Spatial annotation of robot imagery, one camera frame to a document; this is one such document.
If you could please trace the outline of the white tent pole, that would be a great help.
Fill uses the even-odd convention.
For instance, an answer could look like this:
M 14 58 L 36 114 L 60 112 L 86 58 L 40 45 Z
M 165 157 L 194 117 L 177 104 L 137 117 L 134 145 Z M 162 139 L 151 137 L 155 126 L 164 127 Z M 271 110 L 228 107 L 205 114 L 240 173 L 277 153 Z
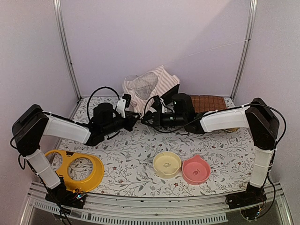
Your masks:
M 189 57 L 201 54 L 201 53 L 209 52 L 209 51 L 216 50 L 216 49 L 223 48 L 223 47 L 227 47 L 227 46 L 232 46 L 232 45 L 236 45 L 236 44 L 245 43 L 245 42 L 250 41 L 250 40 L 251 39 L 246 39 L 246 40 L 243 40 L 243 41 L 233 42 L 233 43 L 229 43 L 229 44 L 225 44 L 225 45 L 220 45 L 220 46 L 217 46 L 217 47 L 209 48 L 209 49 L 206 49 L 206 50 L 198 51 L 198 52 L 195 52 L 193 54 L 185 55 L 185 56 L 183 56 L 181 58 L 177 58 L 177 59 L 175 59 L 173 61 L 165 63 L 164 66 L 167 66 L 169 64 L 175 63 L 177 61 L 180 61 L 180 60 L 183 60 L 185 58 L 189 58 Z

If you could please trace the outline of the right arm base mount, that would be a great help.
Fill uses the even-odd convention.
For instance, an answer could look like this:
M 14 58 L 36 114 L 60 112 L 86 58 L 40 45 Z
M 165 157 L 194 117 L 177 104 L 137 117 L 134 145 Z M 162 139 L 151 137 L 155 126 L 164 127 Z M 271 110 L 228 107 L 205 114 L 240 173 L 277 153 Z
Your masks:
M 229 209 L 236 209 L 262 203 L 267 200 L 263 187 L 254 187 L 247 184 L 245 191 L 229 194 L 226 196 L 225 203 Z

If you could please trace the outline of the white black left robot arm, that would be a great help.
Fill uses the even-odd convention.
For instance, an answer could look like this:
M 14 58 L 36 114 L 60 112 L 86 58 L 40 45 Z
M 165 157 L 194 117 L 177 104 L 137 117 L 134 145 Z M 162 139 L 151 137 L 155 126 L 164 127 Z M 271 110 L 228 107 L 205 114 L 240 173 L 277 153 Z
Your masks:
M 50 137 L 94 147 L 114 138 L 122 129 L 131 132 L 139 118 L 135 112 L 119 111 L 110 103 L 100 103 L 85 124 L 43 111 L 39 105 L 33 104 L 13 124 L 11 144 L 46 187 L 52 189 L 52 197 L 59 203 L 66 203 L 70 194 L 60 186 L 63 182 L 51 168 L 40 143 Z

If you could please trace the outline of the pink striped pet tent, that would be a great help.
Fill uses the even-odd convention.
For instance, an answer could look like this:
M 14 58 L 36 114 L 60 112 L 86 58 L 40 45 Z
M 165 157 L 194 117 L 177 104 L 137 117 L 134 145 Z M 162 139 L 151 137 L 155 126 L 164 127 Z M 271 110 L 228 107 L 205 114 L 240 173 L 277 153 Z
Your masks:
M 153 96 L 163 96 L 176 85 L 180 79 L 169 74 L 163 66 L 159 66 L 140 76 L 128 76 L 122 84 L 125 94 L 131 95 L 130 107 L 135 113 L 144 115 L 144 110 L 150 109 Z

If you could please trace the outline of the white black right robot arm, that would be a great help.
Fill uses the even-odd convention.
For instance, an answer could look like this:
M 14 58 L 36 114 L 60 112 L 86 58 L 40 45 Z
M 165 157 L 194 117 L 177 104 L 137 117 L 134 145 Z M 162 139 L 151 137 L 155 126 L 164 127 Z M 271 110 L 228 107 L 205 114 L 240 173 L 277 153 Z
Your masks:
M 173 95 L 172 104 L 172 112 L 146 110 L 142 123 L 155 129 L 183 128 L 192 134 L 230 128 L 248 129 L 255 147 L 255 161 L 249 181 L 251 187 L 243 193 L 242 200 L 246 204 L 253 204 L 259 199 L 259 188 L 264 186 L 278 142 L 279 120 L 274 109 L 261 98 L 255 98 L 245 105 L 196 113 L 192 97 L 184 93 Z

